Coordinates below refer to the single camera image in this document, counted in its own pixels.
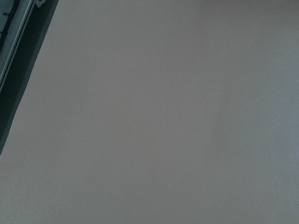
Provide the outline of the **aluminium frame rail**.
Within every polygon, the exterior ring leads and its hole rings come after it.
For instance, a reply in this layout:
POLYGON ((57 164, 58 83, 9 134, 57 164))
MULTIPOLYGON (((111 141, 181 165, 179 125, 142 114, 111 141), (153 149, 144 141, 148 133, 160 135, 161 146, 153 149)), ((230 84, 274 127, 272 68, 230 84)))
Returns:
POLYGON ((0 88, 10 70, 25 27, 35 7, 44 0, 0 0, 0 88))

